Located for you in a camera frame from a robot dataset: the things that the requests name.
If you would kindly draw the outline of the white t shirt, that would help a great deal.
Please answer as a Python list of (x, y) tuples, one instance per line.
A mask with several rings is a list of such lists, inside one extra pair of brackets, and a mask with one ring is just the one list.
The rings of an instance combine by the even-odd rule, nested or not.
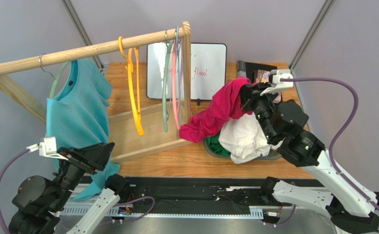
[(219, 143), (231, 153), (230, 158), (235, 164), (268, 156), (271, 150), (281, 146), (281, 142), (268, 144), (259, 122), (249, 114), (239, 119), (230, 118), (219, 133)]

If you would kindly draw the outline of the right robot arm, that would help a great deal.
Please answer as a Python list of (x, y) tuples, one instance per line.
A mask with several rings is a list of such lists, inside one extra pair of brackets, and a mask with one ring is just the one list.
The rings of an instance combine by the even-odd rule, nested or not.
[(267, 142), (289, 163), (312, 174), (326, 192), (309, 190), (268, 177), (260, 188), (266, 201), (290, 203), (328, 217), (351, 234), (379, 230), (379, 192), (364, 188), (329, 156), (325, 145), (304, 126), (308, 115), (293, 100), (273, 103), (270, 84), (240, 89), (242, 109), (254, 112)]

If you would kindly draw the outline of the sage green hanger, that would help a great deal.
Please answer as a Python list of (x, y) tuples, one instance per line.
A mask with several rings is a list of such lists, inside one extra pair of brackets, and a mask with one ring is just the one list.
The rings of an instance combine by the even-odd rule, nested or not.
[(54, 76), (51, 72), (48, 72), (48, 71), (45, 71), (44, 68), (43, 68), (43, 64), (42, 64), (42, 56), (45, 55), (45, 54), (41, 54), (38, 58), (38, 62), (39, 62), (39, 65), (40, 65), (40, 69), (49, 74), (54, 80), (53, 80), (53, 83), (52, 83), (52, 86), (51, 86), (51, 89), (50, 89), (50, 94), (49, 94), (49, 98), (50, 99), (53, 99), (55, 97), (55, 92), (56, 92), (56, 88), (57, 88), (57, 85), (59, 83), (59, 80), (60, 80), (60, 77), (62, 75), (62, 73), (64, 72), (65, 68), (71, 63), (70, 61), (68, 62), (65, 62), (61, 67), (60, 67), (60, 70), (59, 72), (57, 73), (56, 76)]

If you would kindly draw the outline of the yellow plastic hanger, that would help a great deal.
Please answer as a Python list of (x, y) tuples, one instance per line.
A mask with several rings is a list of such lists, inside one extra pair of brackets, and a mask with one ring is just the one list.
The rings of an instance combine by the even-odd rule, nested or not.
[[(141, 105), (140, 105), (140, 93), (139, 93), (139, 90), (140, 90), (139, 47), (130, 48), (128, 50), (128, 55), (126, 55), (124, 53), (122, 40), (123, 40), (123, 37), (120, 36), (118, 38), (118, 44), (119, 44), (119, 51), (121, 55), (127, 61), (127, 65), (125, 69), (127, 71), (128, 90), (129, 90), (129, 97), (130, 97), (130, 103), (131, 103), (131, 108), (132, 108), (132, 116), (133, 116), (134, 124), (135, 124), (138, 135), (143, 136), (144, 130), (141, 124)], [(133, 86), (134, 74), (136, 74), (137, 96), (135, 96), (135, 89)]]

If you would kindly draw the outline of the pale green hanger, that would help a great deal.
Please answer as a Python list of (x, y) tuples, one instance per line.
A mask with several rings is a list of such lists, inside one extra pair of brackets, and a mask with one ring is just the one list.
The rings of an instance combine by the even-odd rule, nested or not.
[(163, 78), (162, 78), (162, 122), (164, 131), (168, 132), (168, 119), (169, 119), (169, 111), (167, 110), (167, 84), (168, 84), (168, 67), (170, 61), (170, 54), (172, 51), (172, 47), (174, 45), (173, 40), (167, 40), (167, 32), (165, 32), (165, 45), (166, 45), (166, 53), (164, 60), (164, 69), (163, 69)]

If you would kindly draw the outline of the pink hanger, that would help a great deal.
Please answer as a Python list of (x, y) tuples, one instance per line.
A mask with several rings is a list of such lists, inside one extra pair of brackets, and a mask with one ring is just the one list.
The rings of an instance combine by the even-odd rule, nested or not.
[(176, 91), (176, 64), (177, 64), (177, 41), (174, 41), (173, 49), (172, 49), (172, 67), (171, 67), (171, 85), (172, 85), (172, 109), (173, 109), (173, 115), (174, 115), (174, 121), (176, 128), (180, 129), (180, 123), (179, 123), (179, 110), (177, 105), (177, 91)]

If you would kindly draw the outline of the green t shirt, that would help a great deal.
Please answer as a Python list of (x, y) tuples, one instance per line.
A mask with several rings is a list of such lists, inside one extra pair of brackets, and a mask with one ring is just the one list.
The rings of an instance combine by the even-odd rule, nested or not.
[(211, 137), (207, 137), (207, 142), (211, 150), (213, 150), (215, 153), (223, 155), (223, 156), (230, 156), (231, 153), (226, 150), (219, 142), (219, 134)]

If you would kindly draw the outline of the light blue t shirt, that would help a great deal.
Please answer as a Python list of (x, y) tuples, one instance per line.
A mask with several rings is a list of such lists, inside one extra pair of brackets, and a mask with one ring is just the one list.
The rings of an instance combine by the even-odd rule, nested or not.
[(47, 99), (46, 137), (67, 149), (108, 143), (111, 93), (112, 85), (92, 60), (72, 61), (65, 85)]

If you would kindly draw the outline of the light blue wire hanger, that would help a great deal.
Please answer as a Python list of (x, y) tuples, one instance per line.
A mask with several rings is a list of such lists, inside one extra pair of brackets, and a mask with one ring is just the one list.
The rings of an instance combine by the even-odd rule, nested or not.
[(182, 75), (181, 75), (181, 55), (180, 55), (180, 49), (181, 49), (181, 40), (179, 39), (179, 26), (176, 27), (175, 30), (175, 40), (177, 41), (177, 64), (176, 64), (176, 97), (177, 97), (177, 105), (179, 110), (179, 123), (181, 127), (181, 83), (182, 83)]

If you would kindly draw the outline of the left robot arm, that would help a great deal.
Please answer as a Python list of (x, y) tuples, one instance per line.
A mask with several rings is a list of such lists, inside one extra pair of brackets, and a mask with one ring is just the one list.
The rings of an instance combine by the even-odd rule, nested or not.
[[(27, 178), (20, 185), (12, 203), (18, 208), (8, 226), (12, 234), (52, 234), (73, 190), (85, 174), (103, 170), (115, 144), (98, 143), (84, 148), (60, 147), (54, 154), (61, 156), (55, 178), (39, 175)], [(120, 175), (112, 175), (102, 192), (81, 220), (69, 231), (71, 234), (90, 234), (109, 210), (130, 194), (130, 182)]]

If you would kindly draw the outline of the magenta t shirt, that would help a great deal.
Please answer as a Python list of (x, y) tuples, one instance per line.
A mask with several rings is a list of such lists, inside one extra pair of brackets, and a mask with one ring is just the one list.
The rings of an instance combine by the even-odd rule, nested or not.
[(244, 114), (251, 115), (252, 111), (242, 110), (239, 95), (242, 86), (250, 83), (250, 80), (243, 76), (226, 83), (213, 95), (206, 109), (193, 115), (189, 123), (181, 126), (180, 138), (199, 143), (206, 137), (215, 136), (230, 118), (240, 119)]

